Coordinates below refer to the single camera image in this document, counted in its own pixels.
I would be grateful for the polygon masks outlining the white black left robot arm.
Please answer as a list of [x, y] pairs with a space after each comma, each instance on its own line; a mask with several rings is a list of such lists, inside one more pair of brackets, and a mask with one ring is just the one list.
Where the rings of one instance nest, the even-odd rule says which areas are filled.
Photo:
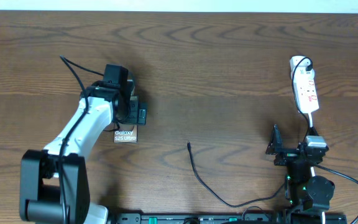
[[137, 128], [145, 124], [147, 108], [134, 89], [132, 79], [92, 84], [61, 133], [42, 150], [23, 155], [19, 199], [23, 221], [109, 223], [108, 208], [90, 200], [86, 160], [110, 125], [115, 143], [137, 142]]

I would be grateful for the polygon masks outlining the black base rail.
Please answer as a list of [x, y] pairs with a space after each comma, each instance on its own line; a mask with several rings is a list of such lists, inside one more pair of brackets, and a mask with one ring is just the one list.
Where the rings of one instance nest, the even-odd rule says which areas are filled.
[[232, 214], [141, 214], [120, 213], [111, 217], [110, 224], [221, 224], [221, 223], [321, 223], [320, 217], [295, 215], [285, 218], [278, 214], [249, 211], [244, 215]]

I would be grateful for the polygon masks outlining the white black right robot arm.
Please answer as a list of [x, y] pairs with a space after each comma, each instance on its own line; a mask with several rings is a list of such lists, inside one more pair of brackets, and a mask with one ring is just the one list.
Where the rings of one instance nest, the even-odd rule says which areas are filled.
[[296, 148], [285, 147], [278, 126], [272, 128], [265, 153], [275, 156], [276, 166], [287, 168], [284, 188], [290, 207], [280, 215], [281, 223], [328, 222], [326, 211], [330, 208], [335, 184], [314, 171], [314, 165], [323, 161], [327, 151], [326, 141], [315, 128], [307, 131]]

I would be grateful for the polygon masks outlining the white power strip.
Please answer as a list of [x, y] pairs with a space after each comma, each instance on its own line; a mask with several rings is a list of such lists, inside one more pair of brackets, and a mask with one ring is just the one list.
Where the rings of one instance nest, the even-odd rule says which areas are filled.
[[309, 114], [319, 109], [315, 72], [311, 59], [302, 55], [290, 59], [291, 79], [295, 90], [295, 99], [300, 111]]

